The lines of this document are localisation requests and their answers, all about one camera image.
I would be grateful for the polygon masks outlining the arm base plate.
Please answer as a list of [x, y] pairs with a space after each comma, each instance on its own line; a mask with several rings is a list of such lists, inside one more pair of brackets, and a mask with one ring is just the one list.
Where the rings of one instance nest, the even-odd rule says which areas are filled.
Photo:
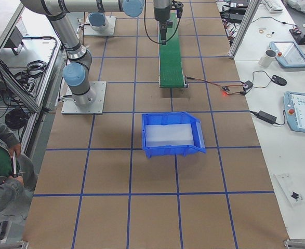
[[116, 24], [116, 17], [115, 16], [106, 16], [106, 26], [91, 26], [89, 19], [86, 18], [84, 23], [84, 35], [86, 36], [114, 36], [115, 32], [115, 24]]
[[106, 81], [91, 81], [90, 90], [85, 95], [74, 95], [68, 88], [66, 95], [69, 97], [62, 98], [61, 113], [63, 115], [102, 115], [106, 88]]

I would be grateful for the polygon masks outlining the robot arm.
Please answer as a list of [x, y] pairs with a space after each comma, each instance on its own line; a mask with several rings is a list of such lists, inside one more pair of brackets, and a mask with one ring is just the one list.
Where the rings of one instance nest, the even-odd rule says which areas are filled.
[[67, 14], [70, 12], [124, 12], [138, 17], [146, 11], [146, 1], [22, 1], [32, 12], [45, 15], [64, 46], [70, 64], [62, 76], [72, 92], [76, 105], [95, 101], [96, 91], [88, 80], [92, 55], [80, 42]]
[[[107, 22], [107, 18], [104, 13], [101, 12], [91, 12], [88, 15], [88, 21], [90, 22], [91, 28], [95, 30], [105, 30], [107, 27], [110, 27], [110, 22]], [[154, 41], [148, 34], [147, 26], [146, 26], [146, 15], [143, 15], [143, 22], [144, 22], [144, 30], [145, 34], [148, 39], [156, 44], [159, 45], [166, 45], [168, 42], [167, 38], [167, 21], [166, 22], [159, 22], [158, 23], [158, 30], [159, 30], [159, 41]]]

